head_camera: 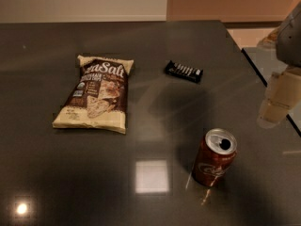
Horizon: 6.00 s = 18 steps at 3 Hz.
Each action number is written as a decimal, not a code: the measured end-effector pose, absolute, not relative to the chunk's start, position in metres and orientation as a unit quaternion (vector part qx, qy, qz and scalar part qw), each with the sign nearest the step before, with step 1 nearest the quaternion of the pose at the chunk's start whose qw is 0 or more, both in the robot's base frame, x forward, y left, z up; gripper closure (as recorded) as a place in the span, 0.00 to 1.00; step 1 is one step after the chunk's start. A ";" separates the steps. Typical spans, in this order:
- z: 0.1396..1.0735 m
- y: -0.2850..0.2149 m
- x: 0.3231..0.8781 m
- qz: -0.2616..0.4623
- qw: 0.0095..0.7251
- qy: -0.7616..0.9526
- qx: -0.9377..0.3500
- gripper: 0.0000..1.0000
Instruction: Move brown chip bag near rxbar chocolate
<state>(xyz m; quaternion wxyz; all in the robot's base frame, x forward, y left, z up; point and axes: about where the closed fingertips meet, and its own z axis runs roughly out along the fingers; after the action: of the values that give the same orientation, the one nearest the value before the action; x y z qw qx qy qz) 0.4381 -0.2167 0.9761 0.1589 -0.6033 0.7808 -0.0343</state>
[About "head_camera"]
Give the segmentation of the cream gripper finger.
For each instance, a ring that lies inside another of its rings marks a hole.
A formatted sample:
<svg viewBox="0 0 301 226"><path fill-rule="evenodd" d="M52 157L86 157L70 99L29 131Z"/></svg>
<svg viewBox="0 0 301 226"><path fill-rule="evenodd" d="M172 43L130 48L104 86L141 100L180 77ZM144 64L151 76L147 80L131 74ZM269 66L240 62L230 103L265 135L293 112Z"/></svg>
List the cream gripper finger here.
<svg viewBox="0 0 301 226"><path fill-rule="evenodd" d="M294 108L301 100L301 68L288 66L281 74L282 99L285 109Z"/></svg>
<svg viewBox="0 0 301 226"><path fill-rule="evenodd" d="M264 99L261 102L257 124L264 129L277 126L288 114L288 109L285 106L274 104L272 101L279 77L279 73L272 73L267 83Z"/></svg>

